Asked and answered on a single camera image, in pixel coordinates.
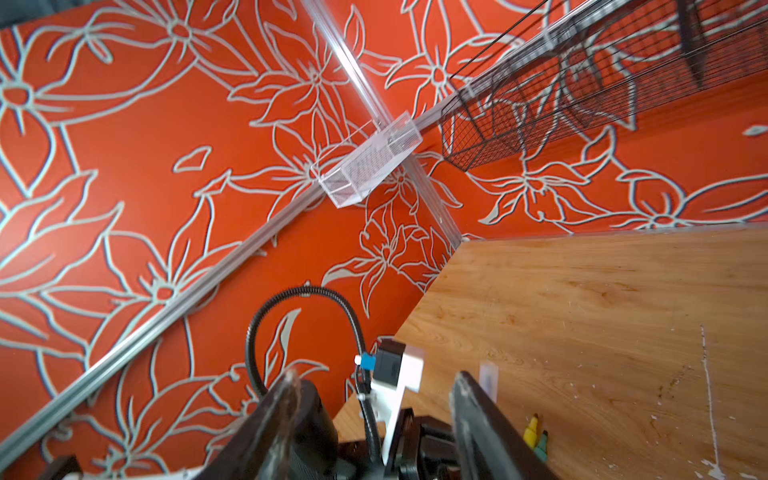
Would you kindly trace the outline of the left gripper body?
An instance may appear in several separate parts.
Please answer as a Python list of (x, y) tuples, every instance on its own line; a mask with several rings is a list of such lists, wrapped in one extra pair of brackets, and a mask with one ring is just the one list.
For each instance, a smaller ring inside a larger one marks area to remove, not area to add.
[(392, 450), (378, 466), (369, 458), (365, 439), (339, 444), (336, 479), (460, 479), (451, 427), (430, 416), (401, 411)]

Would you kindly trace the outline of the clear pen cap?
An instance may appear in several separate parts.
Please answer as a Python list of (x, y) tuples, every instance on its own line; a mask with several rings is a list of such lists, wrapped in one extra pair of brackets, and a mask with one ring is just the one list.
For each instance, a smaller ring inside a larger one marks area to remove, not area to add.
[(479, 368), (479, 384), (494, 403), (498, 401), (499, 372), (499, 367), (493, 362), (483, 362)]

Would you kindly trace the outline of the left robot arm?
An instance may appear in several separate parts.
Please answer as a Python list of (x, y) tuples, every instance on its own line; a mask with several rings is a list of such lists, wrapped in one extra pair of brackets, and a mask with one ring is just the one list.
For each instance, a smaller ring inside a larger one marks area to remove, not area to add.
[[(364, 437), (342, 442), (316, 386), (294, 369), (266, 382), (255, 360), (263, 319), (294, 297), (325, 297), (346, 315), (358, 347), (355, 381)], [(246, 370), (257, 408), (205, 465), (172, 473), (174, 479), (457, 479), (455, 440), (448, 424), (402, 405), (417, 391), (423, 355), (393, 340), (369, 354), (350, 303), (322, 286), (302, 285), (266, 301), (246, 333)]]

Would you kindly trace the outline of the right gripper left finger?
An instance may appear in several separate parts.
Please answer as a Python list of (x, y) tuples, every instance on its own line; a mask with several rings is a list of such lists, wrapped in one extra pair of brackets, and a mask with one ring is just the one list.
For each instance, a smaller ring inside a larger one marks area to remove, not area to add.
[(198, 479), (286, 479), (300, 382), (293, 371), (260, 400), (218, 456)]

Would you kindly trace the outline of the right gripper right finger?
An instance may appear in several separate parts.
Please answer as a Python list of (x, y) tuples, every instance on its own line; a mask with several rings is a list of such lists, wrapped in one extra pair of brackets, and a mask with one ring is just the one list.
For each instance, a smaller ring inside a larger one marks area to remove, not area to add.
[(463, 479), (557, 479), (470, 373), (457, 373), (450, 406)]

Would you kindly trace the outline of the yellow pen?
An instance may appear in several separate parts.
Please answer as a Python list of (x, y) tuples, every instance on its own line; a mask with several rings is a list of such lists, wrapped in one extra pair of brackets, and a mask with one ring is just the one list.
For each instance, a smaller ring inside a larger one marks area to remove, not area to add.
[(523, 440), (531, 450), (533, 450), (538, 444), (539, 421), (539, 415), (534, 413), (528, 421), (528, 424), (523, 432)]

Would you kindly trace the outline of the green pen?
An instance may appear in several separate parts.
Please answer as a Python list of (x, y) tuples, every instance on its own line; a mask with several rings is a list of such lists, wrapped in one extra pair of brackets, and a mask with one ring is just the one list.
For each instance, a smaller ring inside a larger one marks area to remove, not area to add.
[(546, 463), (548, 460), (548, 439), (548, 431), (543, 430), (541, 435), (538, 437), (538, 441), (533, 449), (534, 454), (542, 463)]

